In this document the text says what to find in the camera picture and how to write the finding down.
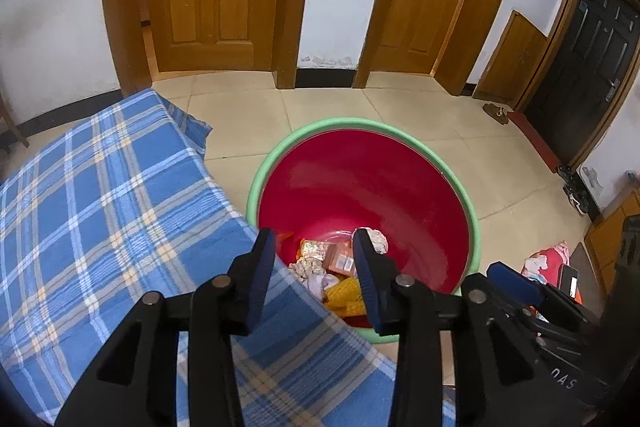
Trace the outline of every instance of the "plastic tub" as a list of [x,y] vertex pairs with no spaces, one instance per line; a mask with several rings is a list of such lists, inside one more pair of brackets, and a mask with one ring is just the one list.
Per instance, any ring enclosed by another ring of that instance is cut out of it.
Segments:
[[[381,230],[399,269],[443,293],[478,270],[478,220],[462,184],[427,146],[384,123],[332,118],[282,140],[258,169],[247,201],[257,227],[291,233],[280,248],[295,261],[301,239],[347,239]],[[346,322],[372,343],[366,317]]]

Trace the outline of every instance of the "chair leg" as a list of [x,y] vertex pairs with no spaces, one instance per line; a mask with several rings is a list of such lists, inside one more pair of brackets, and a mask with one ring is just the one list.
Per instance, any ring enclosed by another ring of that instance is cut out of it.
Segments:
[[4,100],[2,98],[0,98],[0,116],[4,118],[4,121],[6,122],[9,129],[11,130],[12,133],[14,133],[15,137],[18,140],[20,140],[20,142],[22,142],[22,145],[24,145],[25,147],[28,147],[29,142],[27,142],[27,139],[22,135],[22,133],[16,127],[14,123],[14,119],[11,118],[11,115],[9,115],[9,111],[7,110],[6,105],[4,104]]

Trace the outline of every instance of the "black door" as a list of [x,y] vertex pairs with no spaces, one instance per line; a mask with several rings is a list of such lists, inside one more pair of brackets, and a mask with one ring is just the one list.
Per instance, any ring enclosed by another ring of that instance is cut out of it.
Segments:
[[623,0],[580,0],[525,114],[563,163],[578,153],[625,76],[640,34]]

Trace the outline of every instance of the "red doormat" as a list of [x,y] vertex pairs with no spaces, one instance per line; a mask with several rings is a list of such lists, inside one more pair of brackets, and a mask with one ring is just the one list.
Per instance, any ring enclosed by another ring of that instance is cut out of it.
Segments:
[[551,172],[556,172],[558,167],[562,165],[560,158],[558,158],[556,153],[551,150],[551,147],[546,144],[543,137],[538,134],[538,131],[533,128],[524,113],[510,112],[509,120],[516,124],[518,129],[520,129],[524,136],[527,137],[527,140],[529,140],[534,149],[538,152],[546,166],[549,167],[549,170]]

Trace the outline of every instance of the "plaid cloth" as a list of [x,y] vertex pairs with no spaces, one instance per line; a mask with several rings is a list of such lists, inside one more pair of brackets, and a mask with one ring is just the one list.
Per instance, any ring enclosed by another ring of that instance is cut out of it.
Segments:
[[[147,89],[75,126],[2,186],[0,362],[46,421],[146,291],[190,292],[250,250],[256,231],[204,166],[209,132]],[[182,337],[181,426],[186,348]],[[394,364],[278,260],[262,320],[233,352],[247,425],[387,423]]]

